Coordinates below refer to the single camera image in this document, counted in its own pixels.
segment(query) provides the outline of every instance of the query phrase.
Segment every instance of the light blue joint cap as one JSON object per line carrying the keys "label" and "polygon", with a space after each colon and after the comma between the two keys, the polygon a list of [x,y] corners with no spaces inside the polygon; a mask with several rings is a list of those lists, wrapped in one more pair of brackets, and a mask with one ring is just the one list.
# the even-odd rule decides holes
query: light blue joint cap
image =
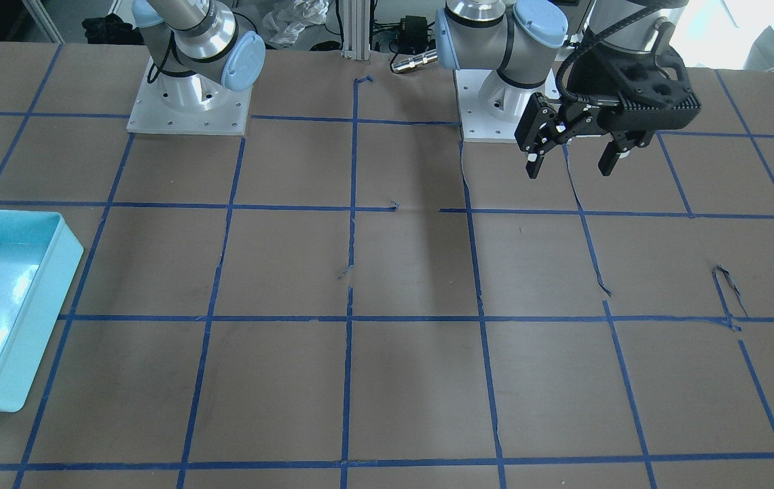
{"label": "light blue joint cap", "polygon": [[549,48],[560,48],[568,33],[565,14],[547,0],[517,0],[514,16],[523,30]]}
{"label": "light blue joint cap", "polygon": [[133,0],[130,9],[133,11],[133,22],[136,22],[136,27],[144,29],[164,23],[164,19],[158,15],[157,10],[146,0]]}
{"label": "light blue joint cap", "polygon": [[460,69],[453,39],[450,37],[450,24],[444,9],[436,12],[436,50],[439,52],[439,63],[447,69]]}
{"label": "light blue joint cap", "polygon": [[221,84],[233,92],[243,92],[253,86],[260,76],[266,60],[266,44],[262,38],[248,31],[239,37],[236,45],[227,55],[227,62],[221,74]]}

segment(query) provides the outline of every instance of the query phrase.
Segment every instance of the light blue bin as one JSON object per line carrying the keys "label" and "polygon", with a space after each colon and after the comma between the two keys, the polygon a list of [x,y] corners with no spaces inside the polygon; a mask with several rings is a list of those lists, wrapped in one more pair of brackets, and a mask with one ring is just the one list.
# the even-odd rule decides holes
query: light blue bin
{"label": "light blue bin", "polygon": [[24,405],[82,251],[61,214],[0,211],[0,411]]}

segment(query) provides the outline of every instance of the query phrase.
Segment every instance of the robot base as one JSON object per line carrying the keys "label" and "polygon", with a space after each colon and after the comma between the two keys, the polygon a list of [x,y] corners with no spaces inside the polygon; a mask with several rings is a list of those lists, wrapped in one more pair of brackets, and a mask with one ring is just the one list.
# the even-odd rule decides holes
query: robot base
{"label": "robot base", "polygon": [[495,72],[489,69],[461,69],[454,71],[456,74],[456,94],[458,94],[459,115],[462,120],[462,140],[478,143],[514,143],[514,131],[520,122],[520,115],[526,108],[533,92],[542,92],[549,98],[558,98],[559,92],[555,87],[553,72],[547,75],[547,81],[543,87],[535,90],[520,90],[509,87],[504,81],[499,82],[508,87],[503,103],[511,106],[502,106],[499,109],[501,117],[494,117],[490,113],[489,106],[484,101],[492,96],[492,93],[482,93],[481,89],[492,89],[492,81],[485,81],[490,74]]}
{"label": "robot base", "polygon": [[128,132],[244,136],[251,89],[232,92],[201,75],[159,75],[152,84],[146,77],[148,68],[130,111]]}

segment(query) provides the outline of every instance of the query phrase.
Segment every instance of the blue tape grid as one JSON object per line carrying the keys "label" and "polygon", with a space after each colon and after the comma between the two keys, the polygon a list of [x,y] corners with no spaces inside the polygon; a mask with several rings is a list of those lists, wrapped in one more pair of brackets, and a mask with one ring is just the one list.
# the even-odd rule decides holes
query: blue tape grid
{"label": "blue tape grid", "polygon": [[[52,61],[50,62],[48,69],[46,69],[45,75],[41,81],[40,86],[37,88],[37,93],[34,96],[28,111],[26,112],[2,112],[0,115],[12,115],[12,117],[23,117],[23,122],[20,125],[20,129],[14,141],[12,141],[8,151],[5,154],[4,159],[0,164],[0,176],[5,169],[6,163],[15,150],[16,143],[20,139],[24,127],[26,127],[27,121],[31,117],[95,117],[95,118],[127,118],[126,114],[85,114],[85,113],[48,113],[48,112],[35,112],[34,107],[39,100],[43,87],[48,80],[49,75],[52,73],[52,69],[55,62],[58,59],[61,46],[56,50]],[[241,171],[242,156],[244,152],[244,140],[241,142],[236,174],[234,176],[234,182],[232,186],[232,194],[229,199],[229,203],[222,204],[174,204],[174,203],[116,203],[114,202],[114,195],[117,191],[118,183],[122,177],[124,171],[124,165],[126,165],[127,158],[130,154],[130,148],[132,147],[134,136],[130,135],[124,154],[119,163],[117,174],[113,182],[113,187],[107,201],[105,202],[50,202],[50,201],[4,201],[0,200],[0,204],[29,204],[29,205],[58,205],[58,206],[102,206],[104,207],[102,219],[98,225],[98,231],[96,231],[92,247],[89,250],[86,258],[86,265],[83,274],[80,278],[79,284],[77,284],[76,291],[73,296],[73,304],[71,304],[71,311],[69,314],[63,314],[59,316],[60,320],[64,321],[64,329],[59,338],[58,349],[56,350],[55,357],[52,360],[52,367],[50,369],[48,380],[46,380],[46,386],[43,390],[43,396],[40,399],[39,408],[37,408],[37,414],[29,433],[28,441],[26,443],[26,449],[24,449],[22,461],[20,464],[0,464],[0,471],[17,471],[17,476],[14,482],[14,489],[20,487],[22,477],[26,471],[58,471],[58,470],[172,470],[179,471],[178,487],[183,487],[185,482],[185,473],[188,470],[211,470],[211,469],[239,469],[239,470],[257,470],[257,469],[270,469],[270,468],[324,468],[324,469],[340,469],[343,473],[342,487],[346,488],[347,485],[347,469],[353,467],[452,467],[452,465],[495,465],[499,470],[500,486],[504,488],[506,486],[504,478],[505,465],[564,465],[564,464],[608,464],[608,463],[627,463],[627,462],[642,462],[646,465],[648,476],[650,477],[650,485],[656,487],[655,477],[652,471],[652,462],[665,462],[665,461],[692,461],[692,460],[731,460],[731,459],[774,459],[774,452],[732,452],[732,453],[694,453],[694,454],[660,454],[651,455],[646,448],[646,442],[644,432],[642,431],[642,425],[638,414],[638,409],[635,405],[634,395],[631,390],[628,367],[625,364],[622,356],[622,348],[619,344],[619,338],[616,333],[616,322],[626,321],[709,321],[716,322],[725,325],[734,325],[734,321],[747,322],[747,323],[767,323],[774,324],[774,318],[735,318],[728,310],[728,306],[725,303],[724,296],[722,294],[722,288],[719,284],[716,284],[717,293],[722,301],[722,308],[725,316],[723,318],[716,318],[715,316],[613,316],[610,313],[610,306],[607,301],[604,301],[604,316],[486,316],[483,311],[482,291],[480,285],[480,273],[477,263],[477,245],[475,241],[474,233],[474,214],[481,213],[521,213],[521,214],[561,214],[561,215],[601,215],[601,216],[635,216],[635,217],[707,217],[707,219],[774,219],[774,215],[753,215],[753,214],[695,214],[691,211],[688,199],[683,192],[681,183],[679,181],[678,174],[676,174],[673,162],[670,160],[670,155],[667,152],[667,148],[664,145],[661,134],[669,134],[676,136],[708,136],[708,137],[748,137],[752,142],[754,149],[756,149],[759,155],[760,161],[765,167],[771,182],[774,185],[774,174],[770,169],[766,158],[760,150],[756,139],[774,139],[772,134],[753,134],[748,128],[746,121],[741,115],[737,107],[737,103],[731,96],[725,81],[719,72],[716,72],[719,78],[720,84],[722,84],[729,101],[737,112],[738,118],[740,118],[745,134],[733,134],[733,133],[707,133],[707,132],[692,132],[692,131],[679,131],[679,130],[666,130],[660,131],[657,135],[663,148],[667,163],[669,164],[671,173],[675,179],[675,183],[678,186],[683,204],[686,207],[686,213],[611,213],[611,211],[585,211],[582,207],[578,207],[577,211],[549,211],[549,210],[509,210],[509,209],[474,209],[471,206],[471,197],[468,194],[468,187],[464,186],[466,207],[465,209],[443,209],[444,213],[466,213],[468,219],[468,232],[470,232],[470,242],[472,251],[473,268],[475,273],[476,289],[477,289],[477,301],[478,301],[478,315],[477,316],[355,316],[353,314],[353,290],[349,288],[348,291],[348,306],[346,316],[217,316],[214,314],[215,300],[217,297],[217,290],[219,290],[221,270],[223,266],[223,254],[226,252],[227,240],[229,238],[229,227],[232,222],[232,211],[236,209],[254,209],[254,210],[273,210],[273,211],[350,211],[352,213],[352,219],[350,220],[350,227],[352,227],[352,235],[350,235],[349,242],[349,266],[353,264],[353,236],[354,236],[354,216],[357,211],[375,211],[375,213],[387,213],[387,211],[396,211],[395,207],[390,208],[357,208],[356,207],[356,128],[359,124],[400,124],[400,125],[458,125],[456,122],[450,121],[390,121],[390,120],[360,120],[357,114],[358,94],[357,86],[365,81],[371,81],[371,77],[355,80],[354,86],[354,117],[351,120],[347,118],[328,118],[328,117],[281,117],[281,115],[253,115],[253,118],[261,118],[261,120],[303,120],[303,121],[326,121],[326,122],[347,122],[352,123],[354,128],[353,138],[353,152],[352,152],[352,201],[349,207],[330,207],[330,206],[282,206],[282,205],[243,205],[233,204],[233,196],[237,192],[238,179]],[[105,228],[105,222],[107,222],[108,214],[113,207],[168,207],[168,208],[208,208],[208,209],[222,209],[227,210],[226,227],[225,227],[225,240],[223,241],[223,250],[219,264],[217,264],[215,278],[213,281],[213,294],[210,297],[209,312],[206,316],[114,316],[114,315],[79,315],[76,313],[79,300],[82,296],[82,291],[91,269],[93,259],[95,256],[96,248],[98,247],[99,240],[103,234]],[[593,260],[595,259],[595,250],[591,240],[588,238],[589,251]],[[58,366],[60,364],[61,356],[64,352],[65,344],[67,343],[67,337],[70,332],[71,324],[73,321],[89,321],[89,320],[114,320],[114,321],[204,321],[204,341],[203,350],[201,352],[200,367],[198,368],[198,379],[195,386],[195,393],[191,402],[191,415],[189,415],[188,430],[185,436],[185,447],[183,448],[182,459],[179,463],[143,463],[143,464],[126,464],[126,463],[80,463],[80,464],[31,464],[29,462],[31,450],[33,449],[34,442],[36,442],[37,431],[39,430],[40,423],[45,413],[46,404],[48,403],[49,396],[52,392],[52,386],[54,384],[55,377],[58,372]],[[344,385],[344,408],[343,408],[343,433],[342,433],[342,459],[336,461],[266,461],[266,462],[195,462],[188,461],[189,450],[191,449],[191,441],[194,436],[194,427],[196,424],[198,399],[200,396],[200,390],[202,388],[202,380],[204,375],[204,366],[206,356],[208,354],[209,337],[210,337],[210,325],[213,321],[297,321],[297,320],[320,320],[320,321],[333,321],[333,322],[345,322],[347,328],[346,334],[346,384]],[[390,459],[390,460],[366,460],[366,461],[353,461],[348,459],[348,439],[350,430],[350,359],[352,358],[352,322],[353,321],[413,321],[413,322],[428,322],[428,321],[477,321],[481,325],[482,334],[482,348],[484,367],[486,369],[487,378],[487,393],[490,398],[490,413],[492,414],[493,434],[496,445],[496,458],[471,458],[471,459],[418,459],[418,460],[403,460],[403,459]],[[628,456],[605,456],[605,457],[555,457],[555,458],[504,458],[502,455],[501,445],[498,439],[498,412],[496,411],[496,400],[494,394],[494,388],[492,383],[492,368],[490,367],[490,354],[489,346],[487,346],[486,335],[486,323],[487,322],[502,322],[502,321],[523,321],[523,322],[607,322],[611,328],[612,337],[614,340],[614,347],[616,348],[617,358],[619,359],[621,371],[623,373],[623,381],[626,386],[627,395],[629,397],[629,404],[632,408],[632,414],[635,418],[635,427],[638,430],[638,437],[642,447],[641,456],[628,455]],[[746,361],[747,368],[750,370],[751,378],[753,379],[754,386],[756,386],[757,393],[759,395],[760,402],[765,409],[768,416],[771,428],[774,431],[774,415],[770,409],[767,397],[763,392],[760,380],[754,371],[750,354],[743,343],[743,340],[739,340],[738,344],[743,353],[743,358]]]}

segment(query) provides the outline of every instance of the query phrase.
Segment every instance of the metal base plate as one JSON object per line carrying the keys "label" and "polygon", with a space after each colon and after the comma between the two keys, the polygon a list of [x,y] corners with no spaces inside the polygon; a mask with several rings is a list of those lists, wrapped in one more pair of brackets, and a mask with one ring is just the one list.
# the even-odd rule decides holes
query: metal base plate
{"label": "metal base plate", "polygon": [[[490,70],[461,69],[455,71],[455,74],[459,115],[462,120],[462,140],[478,143],[515,143],[514,130],[520,122],[519,117],[512,122],[498,120],[484,111],[477,96]],[[543,93],[549,98],[557,98],[559,95],[555,89],[552,71],[547,75]]]}
{"label": "metal base plate", "polygon": [[207,136],[244,136],[248,121],[251,89],[244,92],[226,90],[220,105],[203,112],[180,112],[162,100],[160,84],[148,84],[145,78],[139,84],[136,102],[127,122],[128,132],[142,134],[201,134]]}

